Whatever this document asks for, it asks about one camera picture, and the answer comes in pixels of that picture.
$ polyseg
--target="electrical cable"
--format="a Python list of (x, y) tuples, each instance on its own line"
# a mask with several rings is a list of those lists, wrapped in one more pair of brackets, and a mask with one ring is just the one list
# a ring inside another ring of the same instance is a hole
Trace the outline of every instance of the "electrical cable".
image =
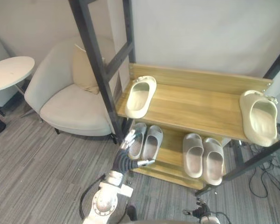
[(224, 215), (225, 218), (226, 218), (227, 221), (228, 221), (228, 224), (232, 224), (231, 221), (230, 221), (230, 219), (228, 218), (228, 216), (227, 216), (224, 212), (221, 212), (221, 211), (217, 211), (217, 212), (209, 211), (209, 212), (215, 214), (217, 218), (218, 218), (218, 214), (219, 214), (219, 215)]
[(125, 212), (123, 213), (123, 215), (121, 216), (121, 218), (118, 220), (118, 222), (116, 224), (119, 224), (123, 220), (123, 218), (125, 217), (126, 211), (127, 211), (127, 206), (128, 206), (128, 204), (126, 204)]
[[(249, 148), (250, 148), (250, 151), (251, 151), (252, 155), (257, 154), (257, 153), (259, 153), (259, 152), (261, 151), (261, 150), (257, 149), (256, 147), (255, 147), (255, 149), (253, 150), (253, 149), (251, 148), (251, 145), (249, 145)], [(255, 174), (256, 174), (256, 168), (255, 168), (254, 173), (252, 174), (252, 176), (250, 177), (250, 180), (249, 180), (249, 189), (250, 189), (251, 193), (252, 193), (253, 195), (255, 195), (256, 197), (259, 197), (259, 198), (266, 198), (267, 195), (268, 195), (267, 187), (266, 187), (266, 185), (265, 185), (265, 183), (264, 183), (264, 179), (263, 179), (263, 178), (264, 178), (264, 174), (267, 174), (267, 176), (269, 177), (269, 179), (270, 179), (270, 181), (272, 182), (272, 184), (280, 191), (280, 181), (279, 181), (276, 177), (274, 177), (271, 173), (269, 173), (269, 171), (273, 170), (274, 167), (280, 168), (280, 166), (274, 164), (274, 163), (273, 163), (273, 160), (270, 160), (270, 161), (268, 161), (267, 163), (269, 164), (269, 166), (268, 166), (267, 168), (265, 167), (264, 164), (261, 165), (261, 166), (259, 166), (259, 168), (263, 171), (263, 173), (261, 174), (261, 178), (260, 178), (260, 179), (261, 179), (261, 183), (262, 183), (262, 185), (263, 185), (263, 187), (264, 187), (264, 189), (265, 189), (265, 192), (266, 192), (264, 196), (259, 196), (259, 195), (255, 194), (255, 193), (253, 192), (252, 188), (251, 188), (251, 182), (252, 182), (253, 177), (254, 177)]]
[(84, 200), (86, 194), (93, 187), (94, 184), (96, 184), (98, 181), (104, 180), (105, 178), (106, 178), (106, 174), (101, 175), (95, 182), (93, 182), (91, 185), (89, 185), (89, 187), (81, 195), (81, 197), (80, 197), (80, 205), (79, 205), (79, 214), (80, 214), (80, 217), (81, 217), (82, 220), (85, 219), (85, 215), (84, 215), (83, 208), (82, 208), (82, 203), (83, 203), (83, 200)]

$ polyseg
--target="gray striped carpet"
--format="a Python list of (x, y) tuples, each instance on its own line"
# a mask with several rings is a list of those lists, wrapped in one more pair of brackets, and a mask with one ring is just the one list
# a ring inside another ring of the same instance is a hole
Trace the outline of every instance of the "gray striped carpet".
[[(22, 98), (3, 108), (7, 128), (0, 134), (0, 224), (78, 224), (81, 193), (103, 173), (110, 170), (118, 149), (108, 137), (92, 138), (60, 133), (39, 123), (35, 114), (19, 116), (29, 107)], [(224, 149), (227, 170), (234, 167), (233, 151)], [(243, 149), (246, 159), (250, 156)], [(280, 180), (280, 169), (274, 175)], [(280, 192), (265, 178), (268, 198), (257, 198), (248, 189), (252, 171), (218, 187), (202, 198), (213, 211), (226, 213), (233, 224), (280, 224)], [(192, 189), (130, 173), (126, 181), (134, 188), (129, 203), (137, 207), (139, 220), (183, 220), (183, 209), (193, 210), (196, 200)], [(252, 186), (259, 194), (260, 171)], [(85, 213), (95, 187), (86, 197)], [(116, 223), (124, 211), (126, 198), (111, 218)], [(227, 223), (219, 217), (222, 224)]]

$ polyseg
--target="white slipper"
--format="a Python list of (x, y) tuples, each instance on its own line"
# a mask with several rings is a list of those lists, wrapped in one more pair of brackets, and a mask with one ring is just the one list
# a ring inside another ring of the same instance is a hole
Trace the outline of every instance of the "white slipper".
[(141, 150), (143, 148), (147, 126), (144, 123), (137, 123), (133, 127), (135, 130), (135, 142), (130, 146), (128, 156), (132, 160), (140, 159)]
[(222, 182), (224, 153), (220, 142), (213, 138), (206, 138), (203, 141), (203, 178), (212, 185), (219, 185)]
[(277, 138), (277, 100), (255, 90), (244, 92), (239, 105), (247, 139), (260, 146), (271, 146)]
[(193, 178), (202, 175), (202, 139), (198, 134), (187, 134), (182, 143), (183, 167), (185, 172)]
[(141, 76), (135, 80), (126, 103), (126, 115), (130, 118), (142, 118), (148, 111), (157, 82), (152, 76)]
[(150, 126), (146, 134), (142, 159), (155, 160), (157, 158), (162, 141), (163, 141), (162, 129), (160, 129), (160, 127), (158, 127), (157, 125)]

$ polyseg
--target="chair leg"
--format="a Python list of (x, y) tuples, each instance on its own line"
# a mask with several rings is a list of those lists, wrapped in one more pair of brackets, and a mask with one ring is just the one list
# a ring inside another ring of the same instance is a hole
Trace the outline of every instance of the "chair leg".
[(57, 134), (60, 134), (59, 130), (57, 128), (54, 128)]
[(0, 109), (0, 114), (5, 117), (5, 114), (3, 113), (3, 111)]
[(116, 135), (111, 133), (110, 136), (111, 136), (111, 138), (113, 140), (113, 143), (116, 145), (118, 143)]

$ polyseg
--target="wooden shoe rack shelf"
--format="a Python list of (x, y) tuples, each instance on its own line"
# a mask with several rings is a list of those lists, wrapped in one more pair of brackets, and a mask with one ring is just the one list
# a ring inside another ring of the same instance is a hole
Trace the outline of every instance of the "wooden shoe rack shelf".
[[(202, 179), (193, 179), (185, 174), (182, 163), (182, 139), (187, 133), (197, 133), (202, 137), (213, 137), (248, 141), (243, 132), (239, 97), (246, 90), (265, 91), (272, 80), (220, 74), (195, 70), (161, 68), (137, 64), (135, 60), (133, 16), (131, 0), (123, 0), (126, 26), (126, 43), (105, 66), (91, 19), (89, 4), (94, 0), (69, 0), (77, 27), (100, 94), (105, 103), (110, 122), (114, 129), (113, 141), (121, 143), (133, 119), (125, 115), (125, 106), (132, 81), (140, 76), (153, 76), (157, 89), (147, 114), (136, 120), (148, 125), (158, 125), (163, 129), (164, 138), (156, 158), (156, 163), (136, 172), (165, 181), (198, 189), (200, 196), (212, 185), (204, 186)], [(121, 93), (120, 80), (112, 92), (109, 82), (117, 74), (121, 64), (129, 58), (131, 82)], [(240, 150), (233, 149), (236, 168), (223, 176), (221, 184), (272, 159), (272, 153), (280, 149), (280, 140), (247, 161)]]
[(177, 183), (193, 189), (203, 187), (202, 178), (191, 178), (183, 170), (182, 139), (187, 133), (213, 137), (219, 141), (230, 138), (248, 141), (243, 132), (239, 96), (246, 90), (266, 90), (272, 80), (130, 64), (131, 82), (116, 108), (126, 117), (125, 106), (133, 79), (153, 76), (157, 89), (147, 114), (137, 119), (158, 125), (164, 139), (156, 163), (135, 172)]

